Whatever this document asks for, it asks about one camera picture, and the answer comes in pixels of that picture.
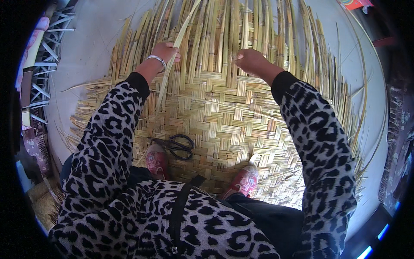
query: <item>black zipper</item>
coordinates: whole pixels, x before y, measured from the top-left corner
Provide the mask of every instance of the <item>black zipper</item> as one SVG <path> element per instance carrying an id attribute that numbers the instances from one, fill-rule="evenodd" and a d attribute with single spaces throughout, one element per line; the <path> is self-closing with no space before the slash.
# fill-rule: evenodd
<path id="1" fill-rule="evenodd" d="M 193 186 L 199 187 L 206 178 L 202 177 L 201 175 L 197 174 L 195 177 L 191 179 L 188 184 L 185 184 L 178 197 L 174 203 L 173 210 L 171 211 L 170 217 L 170 239 L 171 239 L 171 250 L 172 253 L 178 257 L 178 254 L 182 254 L 182 247 L 181 247 L 181 220 L 183 217 L 184 207 L 187 203 L 188 195 L 190 194 L 190 190 Z"/>

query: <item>leopard print sleeve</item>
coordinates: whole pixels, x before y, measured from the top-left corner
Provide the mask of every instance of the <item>leopard print sleeve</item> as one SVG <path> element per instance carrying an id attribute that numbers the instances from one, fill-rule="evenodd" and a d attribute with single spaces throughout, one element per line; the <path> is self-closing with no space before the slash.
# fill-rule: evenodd
<path id="1" fill-rule="evenodd" d="M 347 136 L 319 92 L 289 72 L 272 84 L 303 165 L 305 214 L 294 258 L 339 258 L 356 208 L 355 162 Z"/>
<path id="2" fill-rule="evenodd" d="M 71 218 L 81 218 L 100 211 L 125 191 L 132 133 L 148 96 L 148 84 L 139 73 L 132 73 L 106 95 L 73 155 L 58 221 L 67 219 L 69 212 Z"/>

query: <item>silver bracelet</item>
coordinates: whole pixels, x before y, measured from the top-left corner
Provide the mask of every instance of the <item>silver bracelet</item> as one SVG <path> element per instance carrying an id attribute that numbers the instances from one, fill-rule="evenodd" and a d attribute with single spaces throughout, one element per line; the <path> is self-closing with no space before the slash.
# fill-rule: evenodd
<path id="1" fill-rule="evenodd" d="M 161 72 L 165 71 L 166 65 L 165 65 L 165 62 L 162 58 L 160 58 L 159 56 L 156 56 L 156 55 L 149 55 L 147 59 L 149 59 L 149 58 L 155 58 L 155 59 L 159 60 L 162 63 L 162 66 L 164 67 Z"/>

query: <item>zipper pull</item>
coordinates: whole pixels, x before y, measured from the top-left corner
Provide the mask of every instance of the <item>zipper pull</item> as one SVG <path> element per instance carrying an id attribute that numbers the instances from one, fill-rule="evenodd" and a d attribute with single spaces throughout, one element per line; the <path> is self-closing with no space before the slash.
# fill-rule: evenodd
<path id="1" fill-rule="evenodd" d="M 173 251 L 173 254 L 178 254 L 178 248 L 175 246 L 175 240 L 171 240 L 171 244 L 172 244 L 172 248 L 171 250 Z"/>

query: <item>leopard print jacket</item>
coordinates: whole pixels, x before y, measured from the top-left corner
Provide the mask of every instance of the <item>leopard print jacket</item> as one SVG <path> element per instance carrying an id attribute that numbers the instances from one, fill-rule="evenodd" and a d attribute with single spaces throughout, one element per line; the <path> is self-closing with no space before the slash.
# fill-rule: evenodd
<path id="1" fill-rule="evenodd" d="M 295 258 L 339 258 L 356 207 L 355 162 L 330 105 L 309 84 L 279 74 L 272 94 L 303 163 L 306 190 Z M 89 120 L 63 185 L 49 238 L 66 258 L 174 258 L 169 219 L 183 183 L 149 180 L 127 188 L 132 133 L 149 96 L 132 73 Z M 187 258 L 280 258 L 255 223 L 194 188 L 181 223 Z"/>

